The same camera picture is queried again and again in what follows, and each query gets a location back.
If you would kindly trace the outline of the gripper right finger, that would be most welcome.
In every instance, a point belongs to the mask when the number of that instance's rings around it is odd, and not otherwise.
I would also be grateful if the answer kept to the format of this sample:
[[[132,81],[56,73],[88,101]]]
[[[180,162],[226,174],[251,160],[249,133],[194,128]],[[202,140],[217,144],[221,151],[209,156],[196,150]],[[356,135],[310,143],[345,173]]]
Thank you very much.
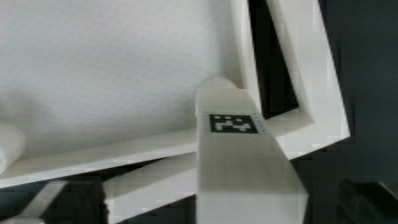
[[[337,224],[398,224],[398,183],[340,183]]]

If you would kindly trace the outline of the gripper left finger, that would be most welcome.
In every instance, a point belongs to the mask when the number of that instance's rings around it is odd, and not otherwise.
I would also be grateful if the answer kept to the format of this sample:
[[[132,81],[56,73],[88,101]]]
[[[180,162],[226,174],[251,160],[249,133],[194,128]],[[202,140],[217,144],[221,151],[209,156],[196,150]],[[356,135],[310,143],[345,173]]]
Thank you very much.
[[[47,182],[26,208],[0,224],[107,224],[106,192],[98,178]]]

